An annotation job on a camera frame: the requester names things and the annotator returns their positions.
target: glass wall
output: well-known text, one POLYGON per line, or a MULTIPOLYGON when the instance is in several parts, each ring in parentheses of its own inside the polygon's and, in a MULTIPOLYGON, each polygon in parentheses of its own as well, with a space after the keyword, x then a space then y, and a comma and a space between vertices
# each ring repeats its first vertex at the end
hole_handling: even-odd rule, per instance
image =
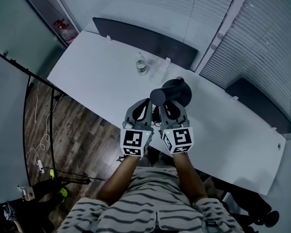
POLYGON ((26 0, 0 0, 0 53, 43 76, 65 51, 26 0))

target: power strip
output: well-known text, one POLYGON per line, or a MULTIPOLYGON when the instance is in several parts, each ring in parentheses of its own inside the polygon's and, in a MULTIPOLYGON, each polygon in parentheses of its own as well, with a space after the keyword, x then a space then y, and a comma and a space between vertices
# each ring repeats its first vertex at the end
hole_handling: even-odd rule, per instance
POLYGON ((43 174, 44 173, 44 169, 43 169, 43 166, 42 166, 42 162, 41 162, 41 160, 38 160, 38 166, 39 166, 39 172, 41 173, 41 174, 43 174))

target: plastic water bottle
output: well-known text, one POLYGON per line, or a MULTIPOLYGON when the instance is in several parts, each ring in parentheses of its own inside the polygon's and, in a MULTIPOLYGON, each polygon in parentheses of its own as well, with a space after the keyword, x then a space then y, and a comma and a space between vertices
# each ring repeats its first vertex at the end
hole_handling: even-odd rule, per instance
POLYGON ((141 76, 146 75, 147 73, 146 59, 140 52, 138 52, 136 56, 136 67, 137 67, 137 73, 139 75, 141 76))
POLYGON ((65 40, 65 42, 68 43, 69 45, 75 39, 75 32, 71 29, 62 29, 60 32, 60 35, 65 40))

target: black cable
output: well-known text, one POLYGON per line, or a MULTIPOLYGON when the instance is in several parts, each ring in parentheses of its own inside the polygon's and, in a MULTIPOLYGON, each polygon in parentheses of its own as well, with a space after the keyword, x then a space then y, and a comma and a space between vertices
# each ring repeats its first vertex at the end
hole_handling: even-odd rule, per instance
POLYGON ((160 127, 161 125, 163 125, 163 124, 161 123, 161 125, 160 125, 160 126, 157 126, 157 125, 156 125, 156 123, 154 123, 154 125, 155 125, 156 127, 158 127, 158 128, 159 128, 159 127, 160 127))
POLYGON ((119 156, 116 161, 122 162, 127 156, 129 156, 129 155, 119 156))
MULTIPOLYGON (((52 169, 52 168, 45 166, 43 169, 52 169)), ((88 179, 92 179, 92 180, 99 180, 99 181, 107 181, 108 180, 108 179, 103 179, 103 178, 92 178, 92 177, 89 177, 89 176, 86 176, 86 175, 82 175, 82 174, 78 174, 78 173, 65 172, 65 171, 61 171, 61 170, 58 170, 58 169, 56 171, 60 172, 60 173, 78 175, 78 176, 81 176, 81 177, 84 177, 84 178, 88 178, 88 179)))
POLYGON ((50 153, 52 156, 52 164, 54 170, 54 181, 57 183, 57 171, 55 167, 54 149, 53 149, 53 98, 54 98, 54 88, 52 88, 52 94, 50 96, 50 113, 49 113, 49 146, 50 153))

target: black object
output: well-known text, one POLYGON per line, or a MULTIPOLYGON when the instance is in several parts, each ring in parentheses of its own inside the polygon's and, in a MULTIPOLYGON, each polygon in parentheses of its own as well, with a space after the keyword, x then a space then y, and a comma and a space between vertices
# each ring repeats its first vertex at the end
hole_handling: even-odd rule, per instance
POLYGON ((185 107, 192 99, 192 91, 183 79, 174 79, 167 81, 162 88, 153 90, 150 94, 150 99, 156 106, 175 100, 185 107))
POLYGON ((197 55, 196 49, 161 33, 109 19, 94 17, 93 21, 101 36, 109 35, 112 40, 142 49, 163 59, 170 58, 172 63, 184 69, 190 69, 197 55))
MULTIPOLYGON (((247 232, 245 229, 252 223, 257 225, 265 224, 266 227, 270 228, 279 221, 279 212, 272 211, 271 206, 258 193, 227 183, 215 177, 212 177, 212 181, 215 188, 231 193, 238 206, 248 212, 248 216, 231 214, 245 232, 247 232)), ((222 204, 229 211, 227 203, 222 202, 222 204)))
MULTIPOLYGON (((52 94, 50 97, 50 107, 49 107, 49 140, 53 142, 53 100, 54 100, 54 88, 52 88, 52 94)), ((52 156, 53 170, 54 170, 54 181, 57 182, 57 172, 55 168, 55 159, 54 159, 54 149, 53 144, 50 145, 50 153, 52 156)))
POLYGON ((291 133, 291 122, 259 89, 245 79, 239 79, 225 89, 231 96, 237 96, 238 101, 247 106, 280 134, 291 133))

